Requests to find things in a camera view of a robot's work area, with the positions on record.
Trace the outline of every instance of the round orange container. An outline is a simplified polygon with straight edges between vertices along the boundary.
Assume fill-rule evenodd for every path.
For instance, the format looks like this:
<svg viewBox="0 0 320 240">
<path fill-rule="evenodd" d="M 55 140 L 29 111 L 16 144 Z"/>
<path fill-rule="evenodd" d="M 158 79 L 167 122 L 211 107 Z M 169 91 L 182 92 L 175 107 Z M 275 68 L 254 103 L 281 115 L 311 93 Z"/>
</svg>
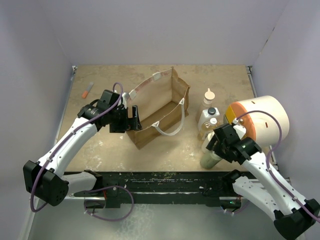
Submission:
<svg viewBox="0 0 320 240">
<path fill-rule="evenodd" d="M 261 110 L 271 114 L 280 123 L 282 140 L 289 132 L 289 118 L 281 103 L 273 96 L 260 96 L 248 100 L 236 101 L 229 105 L 225 116 L 228 122 L 252 110 Z M 243 118 L 241 123 L 246 128 L 246 136 L 252 138 L 260 147 L 275 144 L 279 139 L 279 128 L 275 121 L 266 114 L 255 112 Z"/>
</svg>

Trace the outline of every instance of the clear bottle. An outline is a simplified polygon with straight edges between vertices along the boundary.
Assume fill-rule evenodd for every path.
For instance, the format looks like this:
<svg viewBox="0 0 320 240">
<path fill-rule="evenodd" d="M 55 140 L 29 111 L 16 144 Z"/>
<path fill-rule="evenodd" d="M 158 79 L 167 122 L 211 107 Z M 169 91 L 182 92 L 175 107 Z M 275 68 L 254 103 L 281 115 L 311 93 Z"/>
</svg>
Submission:
<svg viewBox="0 0 320 240">
<path fill-rule="evenodd" d="M 199 141 L 205 140 L 208 134 L 212 132 L 217 126 L 218 126 L 218 121 L 215 117 L 211 118 L 207 122 L 204 122 L 198 134 L 198 140 Z"/>
<path fill-rule="evenodd" d="M 204 94 L 204 98 L 198 109 L 198 112 L 195 115 L 195 120 L 197 123 L 199 122 L 202 111 L 205 109 L 211 108 L 212 102 L 215 99 L 215 96 L 216 95 L 212 91 L 210 91 L 210 88 L 208 88 L 208 91 Z"/>
<path fill-rule="evenodd" d="M 216 107 L 209 107 L 208 109 L 203 110 L 198 122 L 198 131 L 200 132 L 202 124 L 208 122 L 212 118 L 217 118 L 218 116 L 220 116 L 220 112 Z"/>
</svg>

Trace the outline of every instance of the cable clip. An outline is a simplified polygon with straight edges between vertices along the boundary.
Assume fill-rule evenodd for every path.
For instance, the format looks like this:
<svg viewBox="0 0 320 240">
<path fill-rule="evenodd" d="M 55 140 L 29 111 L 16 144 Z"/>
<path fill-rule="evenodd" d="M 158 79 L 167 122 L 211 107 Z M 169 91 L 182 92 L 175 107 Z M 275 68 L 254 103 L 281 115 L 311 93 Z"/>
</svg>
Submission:
<svg viewBox="0 0 320 240">
<path fill-rule="evenodd" d="M 235 119 L 232 120 L 232 123 L 237 125 L 239 123 L 239 120 L 237 118 L 235 118 Z"/>
<path fill-rule="evenodd" d="M 49 161 L 50 163 L 53 161 L 53 159 L 51 159 L 50 157 L 47 157 L 46 160 Z"/>
</svg>

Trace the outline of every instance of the gray floor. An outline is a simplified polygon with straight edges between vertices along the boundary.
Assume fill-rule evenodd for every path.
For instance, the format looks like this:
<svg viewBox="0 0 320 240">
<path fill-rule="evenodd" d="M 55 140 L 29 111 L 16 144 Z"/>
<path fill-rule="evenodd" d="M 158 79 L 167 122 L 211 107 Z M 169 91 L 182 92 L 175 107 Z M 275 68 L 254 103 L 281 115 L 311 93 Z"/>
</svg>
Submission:
<svg viewBox="0 0 320 240">
<path fill-rule="evenodd" d="M 117 218 L 130 206 L 99 209 Z M 282 240 L 273 222 L 252 203 L 231 216 L 203 205 L 136 205 L 120 222 L 105 222 L 84 214 L 81 200 L 45 207 L 34 218 L 29 240 Z"/>
</svg>

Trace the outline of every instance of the white bottle cap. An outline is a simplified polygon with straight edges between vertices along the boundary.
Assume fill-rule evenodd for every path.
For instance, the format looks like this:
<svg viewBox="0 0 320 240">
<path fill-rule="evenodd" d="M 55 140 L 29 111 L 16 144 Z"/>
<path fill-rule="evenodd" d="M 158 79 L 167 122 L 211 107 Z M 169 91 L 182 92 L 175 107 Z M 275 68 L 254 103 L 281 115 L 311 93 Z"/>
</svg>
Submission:
<svg viewBox="0 0 320 240">
<path fill-rule="evenodd" d="M 217 122 L 218 122 L 218 121 L 217 121 L 217 119 L 216 119 L 215 117 L 213 117 L 213 118 L 210 119 L 210 125 L 211 125 L 211 126 L 216 125 Z"/>
<path fill-rule="evenodd" d="M 208 91 L 204 94 L 204 99 L 211 102 L 213 99 L 215 99 L 215 94 L 210 91 L 210 88 L 208 88 Z"/>
</svg>

